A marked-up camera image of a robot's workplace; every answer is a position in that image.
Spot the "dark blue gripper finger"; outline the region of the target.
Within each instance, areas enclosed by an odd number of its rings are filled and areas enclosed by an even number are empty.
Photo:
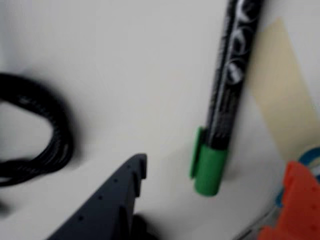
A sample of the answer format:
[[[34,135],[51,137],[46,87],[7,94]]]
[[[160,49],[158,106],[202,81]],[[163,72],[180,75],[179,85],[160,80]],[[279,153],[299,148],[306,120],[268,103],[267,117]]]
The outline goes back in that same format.
[[[146,177],[147,155],[133,155],[49,239],[129,240],[135,199]]]

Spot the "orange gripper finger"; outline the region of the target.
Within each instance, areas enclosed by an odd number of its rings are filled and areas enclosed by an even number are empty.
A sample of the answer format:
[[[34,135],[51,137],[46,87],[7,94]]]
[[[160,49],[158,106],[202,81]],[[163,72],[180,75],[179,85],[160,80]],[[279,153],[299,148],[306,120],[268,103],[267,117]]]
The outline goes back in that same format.
[[[264,226],[259,240],[318,240],[320,184],[303,164],[291,161],[283,178],[282,209],[276,225]]]

